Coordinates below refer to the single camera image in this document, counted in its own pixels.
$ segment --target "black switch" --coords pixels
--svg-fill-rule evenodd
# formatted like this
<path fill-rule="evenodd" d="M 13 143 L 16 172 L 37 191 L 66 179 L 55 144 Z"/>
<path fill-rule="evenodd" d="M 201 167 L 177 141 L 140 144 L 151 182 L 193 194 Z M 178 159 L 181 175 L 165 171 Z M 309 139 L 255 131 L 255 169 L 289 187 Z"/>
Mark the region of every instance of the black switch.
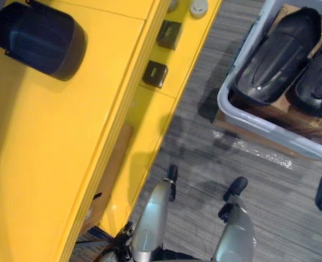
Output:
<path fill-rule="evenodd" d="M 157 63 L 155 61 L 149 61 L 146 67 L 143 81 L 149 85 L 162 87 L 163 82 L 168 72 L 167 66 L 164 64 Z"/>
<path fill-rule="evenodd" d="M 159 34 L 157 35 L 157 44 L 165 48 L 176 50 L 181 29 L 181 23 L 164 20 Z"/>

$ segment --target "yellow panel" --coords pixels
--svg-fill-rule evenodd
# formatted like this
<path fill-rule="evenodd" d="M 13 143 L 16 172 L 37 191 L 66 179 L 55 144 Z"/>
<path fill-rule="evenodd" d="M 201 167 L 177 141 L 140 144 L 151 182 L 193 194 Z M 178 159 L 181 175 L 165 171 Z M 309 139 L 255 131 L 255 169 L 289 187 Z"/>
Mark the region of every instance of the yellow panel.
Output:
<path fill-rule="evenodd" d="M 191 17 L 189 1 L 179 1 L 178 8 L 166 15 L 169 20 L 182 21 L 183 32 L 176 50 L 154 45 L 150 59 L 167 65 L 166 80 L 161 89 L 140 82 L 133 103 L 144 106 L 130 108 L 128 112 L 127 122 L 136 130 L 135 141 L 127 151 L 126 162 L 99 225 L 112 236 L 129 219 L 221 3 L 222 0 L 208 0 L 208 12 L 201 19 Z"/>
<path fill-rule="evenodd" d="M 115 100 L 115 106 L 110 110 L 112 119 L 106 125 L 105 130 L 103 130 L 100 143 L 96 148 L 96 157 L 100 156 L 100 158 L 96 165 L 91 166 L 90 171 L 94 172 L 93 176 L 87 188 L 83 187 L 86 191 L 84 192 L 84 190 L 81 190 L 78 192 L 78 195 L 84 194 L 84 199 L 81 203 L 76 202 L 77 205 L 81 204 L 81 206 L 77 213 L 73 212 L 73 215 L 76 214 L 75 221 L 71 228 L 69 237 L 67 239 L 63 239 L 63 242 L 65 241 L 65 247 L 60 261 L 67 261 L 71 255 L 71 251 L 74 247 L 79 230 L 81 229 L 82 222 L 91 204 L 93 195 L 96 192 L 98 183 L 110 157 L 111 150 L 117 139 L 117 135 L 120 133 L 120 129 L 128 110 L 128 105 L 132 101 L 138 81 L 141 79 L 147 58 L 151 52 L 152 43 L 157 36 L 169 2 L 169 0 L 154 0 L 154 3 L 152 4 L 152 8 L 134 49 L 134 54 L 129 61 L 129 67 L 124 75 L 122 84 L 122 90 L 124 92 L 120 92 L 118 94 L 118 97 Z M 120 52 L 119 45 L 116 45 L 115 52 Z M 62 250 L 61 246 L 59 246 L 57 250 L 60 252 Z"/>
<path fill-rule="evenodd" d="M 96 150 L 109 142 L 112 112 L 126 91 L 122 82 L 144 25 L 77 5 L 51 5 L 75 17 L 88 47 L 66 82 L 0 49 L 0 261 L 59 260 L 98 163 Z"/>
<path fill-rule="evenodd" d="M 208 12 L 200 19 L 192 18 L 188 1 L 179 1 L 177 9 L 166 14 L 165 19 L 182 23 L 182 32 L 177 48 L 176 50 L 171 50 L 155 43 L 150 60 L 166 64 L 168 74 L 161 89 L 147 85 L 143 81 L 140 82 L 141 86 L 172 97 L 178 96 L 182 90 L 181 87 L 185 86 L 191 74 L 192 67 L 190 65 L 195 63 L 201 51 L 220 3 L 221 0 L 208 0 Z"/>
<path fill-rule="evenodd" d="M 127 222 L 170 121 L 174 98 L 138 87 L 126 117 L 132 142 L 100 223 L 115 236 Z"/>
<path fill-rule="evenodd" d="M 108 12 L 146 19 L 153 0 L 59 0 L 70 4 L 77 4 L 94 9 L 105 10 Z"/>

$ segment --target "cardboard box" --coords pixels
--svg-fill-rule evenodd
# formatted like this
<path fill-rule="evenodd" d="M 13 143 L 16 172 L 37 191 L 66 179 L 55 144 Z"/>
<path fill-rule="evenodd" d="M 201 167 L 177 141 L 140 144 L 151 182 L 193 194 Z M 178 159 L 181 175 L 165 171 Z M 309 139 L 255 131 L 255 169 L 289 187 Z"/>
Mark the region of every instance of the cardboard box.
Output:
<path fill-rule="evenodd" d="M 322 118 L 305 114 L 296 106 L 290 104 L 285 94 L 267 106 L 248 105 L 238 95 L 233 95 L 230 98 L 230 102 L 237 108 L 259 116 L 291 132 L 322 142 Z"/>
<path fill-rule="evenodd" d="M 120 171 L 124 155 L 126 153 L 129 141 L 132 137 L 133 127 L 124 124 L 112 150 L 109 161 L 106 165 L 102 179 L 99 182 L 97 191 L 93 197 L 91 207 L 88 210 L 84 224 L 80 230 L 80 235 L 88 229 L 98 224 L 103 212 L 110 199 L 116 177 Z"/>

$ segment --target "floor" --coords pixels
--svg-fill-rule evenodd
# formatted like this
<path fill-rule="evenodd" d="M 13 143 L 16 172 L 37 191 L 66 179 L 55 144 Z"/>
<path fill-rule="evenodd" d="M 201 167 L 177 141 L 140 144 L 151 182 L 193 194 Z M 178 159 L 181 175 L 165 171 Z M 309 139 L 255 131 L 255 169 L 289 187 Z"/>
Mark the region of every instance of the floor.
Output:
<path fill-rule="evenodd" d="M 314 197 L 322 162 L 292 159 L 236 138 L 209 119 L 233 55 L 262 0 L 224 0 L 132 215 L 136 221 L 169 164 L 179 168 L 164 246 L 211 259 L 224 224 L 222 196 L 238 176 L 257 237 L 254 261 L 322 261 L 322 213 Z"/>

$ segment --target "black container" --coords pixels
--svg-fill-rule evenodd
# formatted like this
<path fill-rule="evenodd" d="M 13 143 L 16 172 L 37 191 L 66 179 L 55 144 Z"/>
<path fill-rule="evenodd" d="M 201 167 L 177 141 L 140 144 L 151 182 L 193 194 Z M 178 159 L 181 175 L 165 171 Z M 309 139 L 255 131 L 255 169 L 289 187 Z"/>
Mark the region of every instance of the black container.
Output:
<path fill-rule="evenodd" d="M 305 113 L 322 117 L 322 47 L 287 97 Z"/>
<path fill-rule="evenodd" d="M 284 17 L 239 71 L 234 91 L 255 105 L 275 102 L 306 66 L 320 36 L 316 10 L 302 8 Z"/>
<path fill-rule="evenodd" d="M 60 80 L 70 79 L 86 51 L 83 29 L 68 14 L 27 0 L 0 11 L 0 47 L 5 54 Z"/>

